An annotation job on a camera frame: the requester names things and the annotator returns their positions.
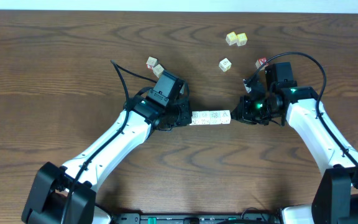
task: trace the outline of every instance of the wooden surface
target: wooden surface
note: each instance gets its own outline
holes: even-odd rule
[[[246,32],[244,47],[225,35]],[[255,61],[287,51],[319,60],[323,103],[358,150],[358,15],[0,11],[0,223],[20,223],[37,170],[86,149],[125,101],[109,59],[155,78],[148,56],[190,84],[194,110],[233,110]],[[232,68],[218,63],[227,57]],[[299,85],[322,78],[287,57]],[[126,75],[129,93],[144,80]],[[241,212],[311,203],[321,175],[289,126],[189,126],[155,132],[107,178],[97,202],[142,212]]]

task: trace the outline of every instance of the white wall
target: white wall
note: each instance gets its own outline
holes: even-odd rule
[[[358,0],[0,0],[0,9],[358,13]]]

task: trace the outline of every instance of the wooden table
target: wooden table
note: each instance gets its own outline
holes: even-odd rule
[[[227,33],[246,32],[246,46]],[[76,156],[113,124],[125,101],[109,59],[155,78],[148,56],[190,84],[194,110],[233,110],[255,61],[287,51],[319,60],[324,105],[358,150],[358,15],[0,11],[0,223],[20,223],[37,170]],[[218,63],[227,57],[232,68]],[[321,74],[291,56],[299,85]],[[150,86],[125,76],[130,95]],[[289,126],[189,126],[155,132],[107,178],[112,212],[241,212],[311,203],[321,175]]]

